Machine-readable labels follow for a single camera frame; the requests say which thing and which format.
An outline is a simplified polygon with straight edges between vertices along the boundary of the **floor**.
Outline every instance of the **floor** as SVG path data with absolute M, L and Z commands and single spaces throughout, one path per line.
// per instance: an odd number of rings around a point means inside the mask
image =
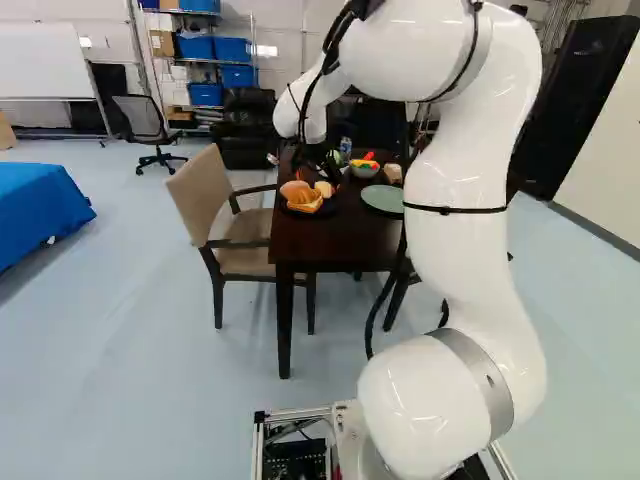
M 64 165 L 98 213 L 0 276 L 0 478 L 248 478 L 254 410 L 355 393 L 381 279 L 321 275 L 313 337 L 297 292 L 293 378 L 279 380 L 274 287 L 228 285 L 224 329 L 215 331 L 209 279 L 166 171 L 134 174 L 145 154 L 93 141 L 24 141 L 0 152 L 0 161 Z M 230 177 L 237 187 L 266 180 Z M 528 197 L 509 212 L 513 272 L 548 356 L 550 389 L 503 446 L 521 480 L 638 478 L 640 264 Z M 412 287 L 377 348 L 433 329 L 439 302 Z

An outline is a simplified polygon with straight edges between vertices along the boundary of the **blue storage bin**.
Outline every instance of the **blue storage bin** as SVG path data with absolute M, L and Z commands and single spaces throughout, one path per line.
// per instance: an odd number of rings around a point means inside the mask
M 193 38 L 177 35 L 177 38 L 182 58 L 213 60 L 213 38 L 210 35 Z
M 222 105 L 222 85 L 215 83 L 190 83 L 189 96 L 192 105 L 219 107 Z
M 251 62 L 251 42 L 246 38 L 213 37 L 216 58 L 230 62 Z
M 224 65 L 220 67 L 224 88 L 253 87 L 253 67 Z
M 180 0 L 180 8 L 192 12 L 220 13 L 220 0 Z

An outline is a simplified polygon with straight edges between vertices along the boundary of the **black plate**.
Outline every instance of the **black plate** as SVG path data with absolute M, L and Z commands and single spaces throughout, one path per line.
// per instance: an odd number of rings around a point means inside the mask
M 338 203 L 335 201 L 335 198 L 330 198 L 328 200 L 325 198 L 322 202 L 322 206 L 315 213 L 305 213 L 298 210 L 289 209 L 287 207 L 287 199 L 278 194 L 278 208 L 280 208 L 280 210 L 282 210 L 287 215 L 313 220 L 318 218 L 327 218 L 335 215 L 335 213 L 338 211 Z

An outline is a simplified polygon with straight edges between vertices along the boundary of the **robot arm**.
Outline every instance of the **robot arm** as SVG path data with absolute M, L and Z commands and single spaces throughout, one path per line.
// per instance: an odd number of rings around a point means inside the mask
M 449 323 L 376 355 L 358 381 L 373 444 L 405 480 L 444 478 L 526 421 L 546 392 L 544 354 L 509 272 L 503 208 L 511 151 L 540 85 L 540 46 L 522 17 L 490 3 L 474 13 L 472 3 L 386 0 L 340 43 L 344 85 L 385 100 L 438 97 L 441 112 L 404 200 L 411 260 L 447 299 Z M 314 97 L 320 114 L 332 95 Z M 287 110 L 296 123 L 286 92 L 280 99 L 276 117 Z
M 298 133 L 298 119 L 304 96 L 320 72 L 324 59 L 325 54 L 322 53 L 315 65 L 280 95 L 273 114 L 273 124 L 281 137 L 290 138 Z M 340 98 L 350 86 L 349 79 L 340 67 L 320 78 L 307 110 L 305 121 L 307 143 L 316 144 L 324 141 L 327 133 L 326 106 Z

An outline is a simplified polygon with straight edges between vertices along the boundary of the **dark wooden table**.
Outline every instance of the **dark wooden table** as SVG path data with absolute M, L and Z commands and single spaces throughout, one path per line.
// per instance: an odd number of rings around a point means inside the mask
M 361 158 L 364 153 L 354 150 L 353 158 Z M 278 186 L 295 180 L 292 155 L 293 149 L 288 149 L 280 157 Z M 375 160 L 382 166 L 392 157 L 389 152 L 376 151 Z M 305 168 L 305 180 L 314 175 L 317 174 Z M 380 272 L 393 268 L 402 222 L 375 213 L 360 199 L 360 191 L 382 183 L 383 175 L 381 171 L 372 180 L 361 180 L 345 173 L 334 200 L 337 211 L 326 218 L 299 218 L 285 213 L 279 208 L 280 195 L 276 195 L 269 262 L 276 265 L 280 378 L 291 375 L 294 273 Z

